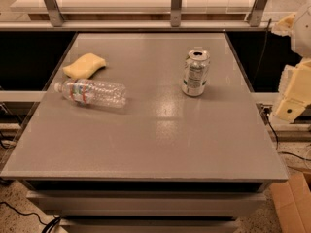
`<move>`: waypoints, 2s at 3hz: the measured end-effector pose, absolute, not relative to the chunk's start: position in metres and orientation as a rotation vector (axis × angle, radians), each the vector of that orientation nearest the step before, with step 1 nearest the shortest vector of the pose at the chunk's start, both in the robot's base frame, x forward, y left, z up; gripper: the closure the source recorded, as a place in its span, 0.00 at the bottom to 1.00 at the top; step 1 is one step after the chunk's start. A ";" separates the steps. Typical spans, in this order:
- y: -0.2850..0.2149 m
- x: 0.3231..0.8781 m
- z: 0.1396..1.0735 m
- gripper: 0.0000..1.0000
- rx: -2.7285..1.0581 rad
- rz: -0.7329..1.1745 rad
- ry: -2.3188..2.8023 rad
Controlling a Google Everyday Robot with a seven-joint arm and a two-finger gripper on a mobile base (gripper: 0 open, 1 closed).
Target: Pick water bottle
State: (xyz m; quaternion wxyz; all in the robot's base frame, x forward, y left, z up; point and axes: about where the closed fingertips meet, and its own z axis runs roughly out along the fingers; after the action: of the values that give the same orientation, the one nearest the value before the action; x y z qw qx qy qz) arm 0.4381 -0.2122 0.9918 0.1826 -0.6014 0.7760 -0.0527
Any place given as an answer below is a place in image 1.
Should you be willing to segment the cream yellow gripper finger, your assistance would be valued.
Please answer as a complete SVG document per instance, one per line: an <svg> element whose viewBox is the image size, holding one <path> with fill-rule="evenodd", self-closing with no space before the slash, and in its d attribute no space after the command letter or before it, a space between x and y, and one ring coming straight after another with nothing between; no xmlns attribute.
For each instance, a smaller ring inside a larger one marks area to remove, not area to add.
<svg viewBox="0 0 311 233"><path fill-rule="evenodd" d="M311 59L303 58L295 66L286 65L280 78L273 115L294 122L311 104Z"/></svg>

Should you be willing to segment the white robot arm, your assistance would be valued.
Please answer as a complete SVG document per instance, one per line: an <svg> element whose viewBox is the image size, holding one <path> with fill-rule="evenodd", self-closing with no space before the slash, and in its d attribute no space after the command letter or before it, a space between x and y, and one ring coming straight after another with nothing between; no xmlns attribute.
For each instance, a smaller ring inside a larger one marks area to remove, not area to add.
<svg viewBox="0 0 311 233"><path fill-rule="evenodd" d="M311 0L279 20L271 32L289 36L292 52L302 57L282 71L270 117L272 123L293 123L311 105Z"/></svg>

